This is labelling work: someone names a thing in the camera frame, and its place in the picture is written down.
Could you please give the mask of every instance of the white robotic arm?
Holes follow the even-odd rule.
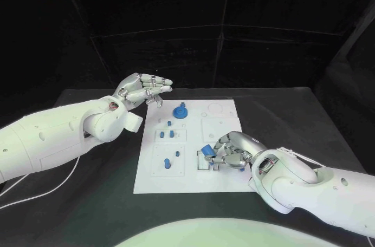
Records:
[[[120,83],[113,96],[36,112],[0,130],[0,183],[48,170],[113,141],[123,129],[139,131],[143,118],[129,112],[163,100],[172,81],[134,73]]]
[[[222,146],[227,155],[220,158]],[[374,238],[375,177],[323,165],[313,170],[297,157],[319,164],[292,150],[267,149],[247,134],[230,132],[205,158],[238,169],[250,164],[248,185],[279,212],[287,214],[300,207],[323,222]]]

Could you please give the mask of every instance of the white round object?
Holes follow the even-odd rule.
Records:
[[[160,225],[117,247],[331,246],[325,240],[282,226],[233,218],[199,218]]]
[[[222,112],[222,106],[218,103],[209,104],[209,112],[212,114],[220,114]]]

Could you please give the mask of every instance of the table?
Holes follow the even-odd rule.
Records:
[[[68,89],[55,105],[98,99],[113,92]],[[179,88],[162,97],[234,99],[243,131],[269,148],[284,146],[326,166],[364,172],[309,88]],[[146,110],[143,104],[133,112],[146,116]],[[257,220],[341,246],[368,246],[365,236],[325,224],[308,211],[274,211],[256,193],[133,194],[143,127],[136,134],[123,131],[116,141],[81,157],[72,177],[54,193],[0,210],[2,246],[114,246],[165,223],[201,217]],[[0,205],[55,188],[74,163],[29,175],[0,198]]]

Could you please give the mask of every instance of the blue object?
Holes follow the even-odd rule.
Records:
[[[165,168],[171,169],[171,159],[165,159]]]
[[[173,110],[173,116],[178,119],[184,119],[188,116],[188,109],[185,107],[185,102],[182,102],[182,105],[175,108]]]
[[[204,153],[204,155],[205,155],[207,157],[215,157],[215,156],[217,156],[217,154],[215,154],[215,152],[214,152],[214,149],[212,149],[212,147],[209,146],[209,144],[207,144],[207,145],[202,147],[201,151],[202,151],[202,153]]]

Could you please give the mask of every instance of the white paper sheet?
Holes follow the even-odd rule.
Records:
[[[149,105],[143,144],[140,147],[134,194],[253,192],[248,186],[250,167],[241,172],[225,165],[199,170],[198,151],[231,131],[243,131],[234,100],[185,100],[188,117],[173,116],[182,101],[163,101],[163,107]],[[165,168],[165,159],[171,168]]]

